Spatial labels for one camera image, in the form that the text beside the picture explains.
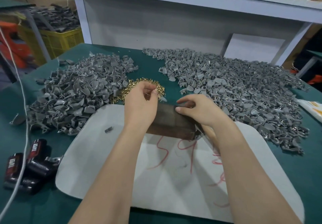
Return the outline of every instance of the green tablecloth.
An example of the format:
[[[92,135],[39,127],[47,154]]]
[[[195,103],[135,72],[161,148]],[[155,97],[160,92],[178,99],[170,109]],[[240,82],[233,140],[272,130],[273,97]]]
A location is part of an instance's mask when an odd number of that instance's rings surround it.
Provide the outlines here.
[[[139,66],[139,70],[129,74],[129,78],[136,79],[145,77],[159,81],[166,89],[165,97],[168,102],[172,104],[175,104],[175,101],[180,97],[180,88],[177,83],[168,81],[167,76],[163,76],[158,72],[159,67],[163,66],[164,61],[152,59],[152,57],[146,56],[140,50],[79,44],[60,57],[62,59],[77,61],[83,57],[88,57],[89,51],[94,54],[111,54],[114,52],[120,56],[131,56],[135,65]],[[50,76],[50,72],[57,68],[58,62],[57,60],[53,60],[23,77],[28,104],[35,101],[38,90],[42,88],[42,86],[39,86],[34,82],[34,79],[47,78]],[[295,92],[298,95],[298,98],[322,102],[322,94],[314,88],[311,88],[307,93],[298,90]],[[9,88],[4,89],[0,92],[0,98],[0,173],[4,174],[7,158],[13,153],[21,152],[25,142],[25,124],[17,127],[8,124],[16,113],[23,114],[22,95],[19,84],[15,83]],[[303,201],[305,208],[305,223],[322,223],[322,188],[320,187],[320,181],[322,180],[321,125],[307,113],[302,112],[302,114],[304,117],[303,125],[310,129],[309,137],[303,140],[302,143],[305,151],[303,157],[284,154],[280,148],[274,146],[272,143],[269,143],[269,146]],[[52,146],[53,157],[64,154],[73,141],[73,137],[60,135],[56,132],[51,132],[49,134],[32,134],[31,140],[40,137],[47,139],[49,145]],[[10,194],[11,191],[0,188],[1,209],[9,199]],[[79,203],[80,200],[63,194],[55,188],[54,183],[51,183],[34,196],[18,194],[2,223],[67,223]],[[221,222],[132,208],[130,223],[208,224]]]

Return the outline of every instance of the wooden block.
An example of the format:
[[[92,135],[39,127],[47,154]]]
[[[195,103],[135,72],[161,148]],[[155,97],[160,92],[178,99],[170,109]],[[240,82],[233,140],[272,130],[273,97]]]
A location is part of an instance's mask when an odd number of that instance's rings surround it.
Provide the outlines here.
[[[170,104],[158,104],[155,119],[147,133],[193,140],[196,121],[191,117],[178,114],[175,112],[175,107]]]

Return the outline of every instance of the white cable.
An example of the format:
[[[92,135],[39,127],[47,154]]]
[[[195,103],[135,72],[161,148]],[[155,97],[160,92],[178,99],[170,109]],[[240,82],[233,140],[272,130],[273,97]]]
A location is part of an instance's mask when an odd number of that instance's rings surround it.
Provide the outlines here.
[[[3,34],[3,31],[0,27],[0,33],[2,35],[2,38],[4,39],[5,43],[6,43],[6,46],[8,47],[9,49],[9,52],[10,52],[10,56],[11,56],[11,59],[12,59],[12,63],[14,64],[14,68],[16,70],[16,73],[17,73],[17,77],[18,77],[18,80],[19,80],[19,83],[20,83],[20,86],[21,86],[21,91],[22,91],[22,97],[23,97],[23,108],[24,108],[24,112],[25,112],[25,115],[26,115],[26,144],[25,144],[25,147],[24,147],[24,151],[23,151],[23,160],[22,160],[22,167],[21,167],[21,171],[20,171],[20,174],[19,174],[19,177],[18,177],[18,180],[17,180],[17,183],[16,185],[14,186],[14,191],[12,192],[6,206],[3,208],[1,214],[0,214],[0,222],[2,221],[3,217],[5,216],[7,210],[9,209],[12,201],[14,200],[15,196],[17,195],[17,192],[18,192],[18,188],[19,188],[19,185],[21,183],[21,180],[22,180],[22,176],[23,176],[23,173],[24,173],[24,170],[26,168],[26,154],[27,154],[27,149],[28,149],[28,138],[29,138],[29,125],[28,125],[28,116],[27,116],[27,110],[26,110],[26,97],[25,97],[25,93],[24,93],[24,90],[23,90],[23,86],[22,86],[22,82],[21,82],[21,79],[20,79],[20,76],[19,76],[19,73],[18,73],[18,69],[17,69],[17,66],[16,66],[16,63],[14,61],[14,56],[12,55],[12,51],[10,49],[10,46]]]

